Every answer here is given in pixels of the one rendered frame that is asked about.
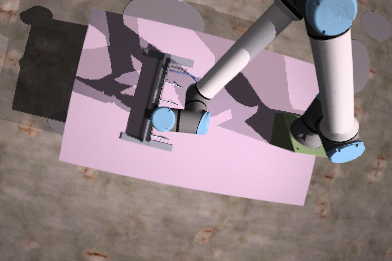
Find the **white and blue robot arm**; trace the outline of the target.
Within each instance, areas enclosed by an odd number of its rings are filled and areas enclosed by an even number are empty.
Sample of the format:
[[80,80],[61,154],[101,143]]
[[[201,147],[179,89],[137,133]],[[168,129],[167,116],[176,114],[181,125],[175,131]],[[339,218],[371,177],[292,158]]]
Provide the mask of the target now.
[[274,0],[215,65],[187,88],[184,109],[145,108],[143,117],[151,116],[152,126],[160,132],[205,135],[210,120],[207,103],[291,22],[304,18],[319,93],[293,121],[291,133],[305,147],[323,145],[331,162],[353,160],[365,149],[358,120],[355,116],[353,120],[350,29],[356,14],[356,0]]

